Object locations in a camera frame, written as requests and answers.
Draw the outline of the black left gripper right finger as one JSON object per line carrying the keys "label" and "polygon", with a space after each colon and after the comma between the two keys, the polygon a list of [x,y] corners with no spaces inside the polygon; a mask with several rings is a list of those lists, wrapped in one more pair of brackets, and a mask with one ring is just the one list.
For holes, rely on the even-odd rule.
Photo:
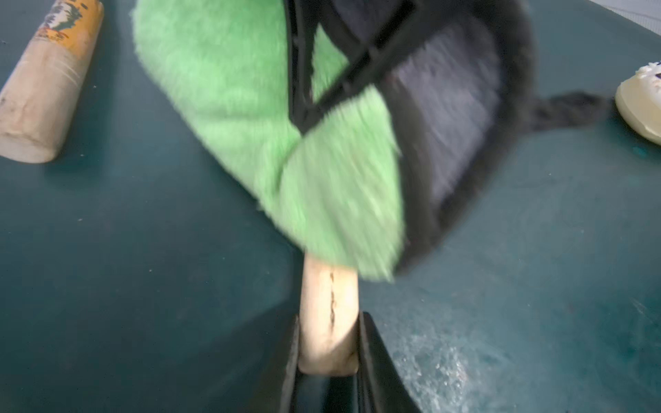
{"label": "black left gripper right finger", "polygon": [[358,411],[366,413],[420,413],[399,377],[373,318],[358,318]]}

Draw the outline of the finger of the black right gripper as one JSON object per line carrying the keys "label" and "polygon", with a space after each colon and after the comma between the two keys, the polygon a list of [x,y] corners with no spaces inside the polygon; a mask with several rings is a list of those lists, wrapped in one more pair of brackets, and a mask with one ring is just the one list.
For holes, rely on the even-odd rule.
{"label": "finger of the black right gripper", "polygon": [[[380,80],[439,27],[437,1],[286,1],[283,6],[288,116],[302,134]],[[314,96],[318,34],[327,34],[347,61]]]}

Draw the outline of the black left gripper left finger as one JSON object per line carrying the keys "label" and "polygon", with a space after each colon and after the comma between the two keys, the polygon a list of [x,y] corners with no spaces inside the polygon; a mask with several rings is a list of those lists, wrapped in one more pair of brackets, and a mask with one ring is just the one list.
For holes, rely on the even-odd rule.
{"label": "black left gripper left finger", "polygon": [[294,411],[294,394],[300,355],[300,321],[293,317],[275,347],[247,406],[253,413],[289,413]]}

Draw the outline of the green and black rag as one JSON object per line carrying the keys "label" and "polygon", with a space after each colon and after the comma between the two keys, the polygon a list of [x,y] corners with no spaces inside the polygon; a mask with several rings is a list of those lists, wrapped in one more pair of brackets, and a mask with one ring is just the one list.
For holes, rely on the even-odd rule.
{"label": "green and black rag", "polygon": [[[286,1],[139,1],[141,64],[273,223],[327,263],[391,280],[447,236],[527,134],[612,114],[585,91],[540,97],[523,1],[437,1],[439,27],[302,134],[288,116]],[[327,34],[320,96],[346,63]]]}

